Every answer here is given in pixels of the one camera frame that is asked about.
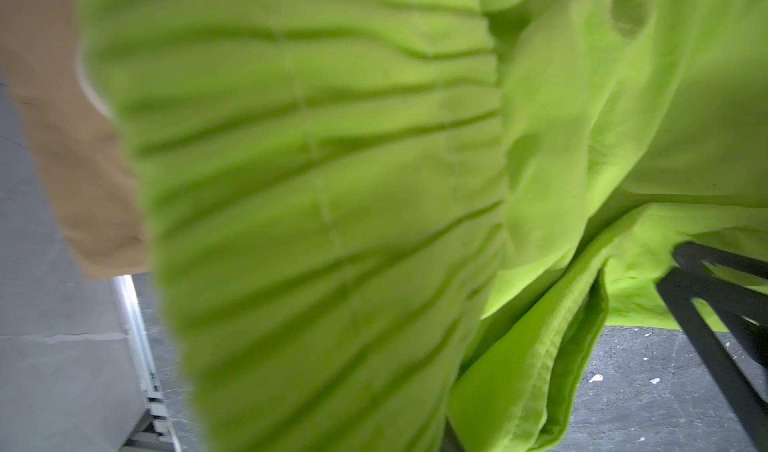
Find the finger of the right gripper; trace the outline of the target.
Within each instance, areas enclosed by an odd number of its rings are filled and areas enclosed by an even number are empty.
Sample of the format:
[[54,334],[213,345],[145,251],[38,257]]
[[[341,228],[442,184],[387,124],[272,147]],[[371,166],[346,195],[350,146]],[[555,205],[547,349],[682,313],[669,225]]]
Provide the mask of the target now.
[[723,266],[760,279],[767,263],[694,242],[677,245],[676,266],[656,284],[667,309],[702,359],[710,375],[757,449],[767,447],[767,400],[705,321],[695,303],[706,303],[749,357],[767,367],[767,296],[719,278],[708,267]]

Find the lime green shorts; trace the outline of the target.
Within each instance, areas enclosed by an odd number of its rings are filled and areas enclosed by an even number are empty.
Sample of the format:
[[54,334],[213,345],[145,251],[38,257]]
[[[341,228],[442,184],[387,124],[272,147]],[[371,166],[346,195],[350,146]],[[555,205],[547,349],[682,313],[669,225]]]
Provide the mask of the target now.
[[211,451],[544,451],[767,256],[767,0],[74,0]]

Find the khaki tan shorts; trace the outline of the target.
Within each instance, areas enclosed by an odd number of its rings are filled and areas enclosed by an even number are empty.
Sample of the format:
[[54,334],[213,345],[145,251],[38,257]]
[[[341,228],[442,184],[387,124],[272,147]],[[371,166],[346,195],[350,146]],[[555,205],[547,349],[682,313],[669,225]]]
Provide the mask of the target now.
[[70,0],[1,0],[1,70],[62,235],[91,279],[145,273],[135,182],[78,80]]

